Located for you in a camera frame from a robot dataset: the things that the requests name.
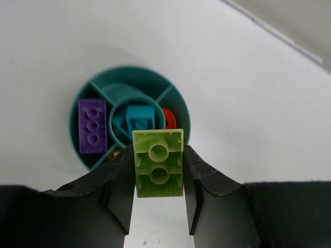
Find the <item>orange round lego piece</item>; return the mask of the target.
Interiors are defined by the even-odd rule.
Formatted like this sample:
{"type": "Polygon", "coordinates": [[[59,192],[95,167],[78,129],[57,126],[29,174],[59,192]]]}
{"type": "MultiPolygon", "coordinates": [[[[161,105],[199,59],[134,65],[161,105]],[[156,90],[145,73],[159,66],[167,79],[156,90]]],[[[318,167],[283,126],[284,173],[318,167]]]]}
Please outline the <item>orange round lego piece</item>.
{"type": "Polygon", "coordinates": [[[163,114],[164,114],[164,119],[165,119],[165,128],[166,129],[176,129],[177,123],[176,123],[176,118],[173,112],[166,108],[162,108],[163,114]]]}

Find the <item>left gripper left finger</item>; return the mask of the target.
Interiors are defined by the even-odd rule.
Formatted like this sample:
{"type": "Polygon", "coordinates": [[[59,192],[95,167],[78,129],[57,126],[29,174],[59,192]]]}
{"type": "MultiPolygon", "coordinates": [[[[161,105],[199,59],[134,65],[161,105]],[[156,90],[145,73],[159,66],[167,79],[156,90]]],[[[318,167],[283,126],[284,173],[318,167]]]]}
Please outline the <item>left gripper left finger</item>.
{"type": "Polygon", "coordinates": [[[1,247],[123,247],[134,198],[127,146],[57,190],[1,186],[1,247]]]}

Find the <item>long teal lego brick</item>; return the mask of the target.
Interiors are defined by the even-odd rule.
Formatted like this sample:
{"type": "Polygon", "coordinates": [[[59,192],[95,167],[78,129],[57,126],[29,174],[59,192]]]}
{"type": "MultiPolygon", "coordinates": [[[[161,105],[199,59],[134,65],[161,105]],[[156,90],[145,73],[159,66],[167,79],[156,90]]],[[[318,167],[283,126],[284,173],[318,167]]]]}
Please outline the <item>long teal lego brick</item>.
{"type": "Polygon", "coordinates": [[[126,109],[128,129],[150,130],[155,128],[155,110],[150,105],[129,105],[126,109]]]}

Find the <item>green lego brick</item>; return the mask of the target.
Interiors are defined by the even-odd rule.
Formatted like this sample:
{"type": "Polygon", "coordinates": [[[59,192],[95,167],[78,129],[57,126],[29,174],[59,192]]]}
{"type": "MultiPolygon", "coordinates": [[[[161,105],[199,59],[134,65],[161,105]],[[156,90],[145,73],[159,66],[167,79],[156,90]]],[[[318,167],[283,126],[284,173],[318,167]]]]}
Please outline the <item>green lego brick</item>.
{"type": "Polygon", "coordinates": [[[137,197],[183,196],[183,129],[134,130],[132,139],[137,197]]]}

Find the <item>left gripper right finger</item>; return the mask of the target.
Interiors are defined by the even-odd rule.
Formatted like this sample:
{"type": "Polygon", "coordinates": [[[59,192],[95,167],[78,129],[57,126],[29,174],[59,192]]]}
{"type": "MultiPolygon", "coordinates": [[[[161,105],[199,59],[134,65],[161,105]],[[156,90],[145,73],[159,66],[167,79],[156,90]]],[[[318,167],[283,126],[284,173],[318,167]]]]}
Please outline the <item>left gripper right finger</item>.
{"type": "Polygon", "coordinates": [[[330,182],[238,183],[183,153],[195,247],[330,247],[330,182]]]}

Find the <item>long purple lego brick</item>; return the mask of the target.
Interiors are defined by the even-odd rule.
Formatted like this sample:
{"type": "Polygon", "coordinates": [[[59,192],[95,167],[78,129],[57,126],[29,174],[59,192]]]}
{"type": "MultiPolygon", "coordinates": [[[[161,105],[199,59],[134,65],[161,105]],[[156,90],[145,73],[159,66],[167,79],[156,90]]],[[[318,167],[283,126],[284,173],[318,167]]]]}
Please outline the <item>long purple lego brick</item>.
{"type": "Polygon", "coordinates": [[[107,113],[103,99],[80,99],[78,101],[79,152],[96,154],[107,151],[107,113]]]}

